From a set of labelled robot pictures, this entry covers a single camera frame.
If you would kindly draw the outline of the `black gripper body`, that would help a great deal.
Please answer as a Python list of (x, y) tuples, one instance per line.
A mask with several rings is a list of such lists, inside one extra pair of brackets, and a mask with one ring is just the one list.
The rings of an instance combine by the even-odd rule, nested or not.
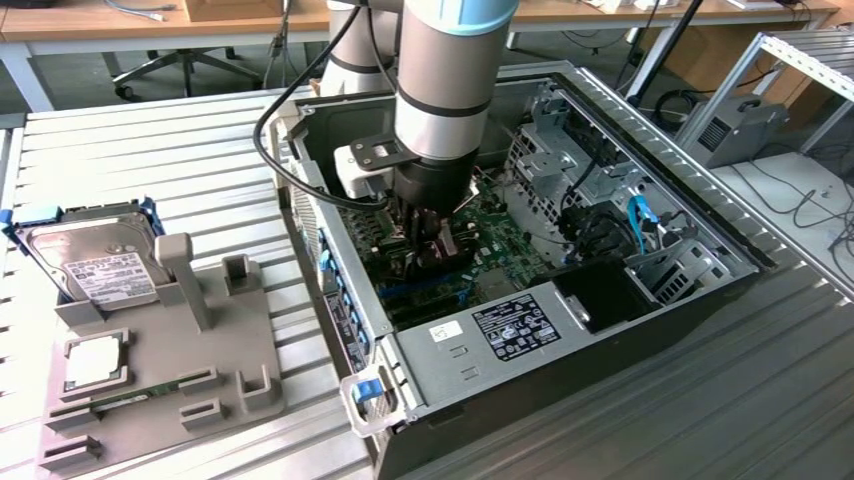
[(394, 191), (409, 205), (450, 216), (468, 195), (478, 154), (453, 160), (420, 159), (394, 169)]

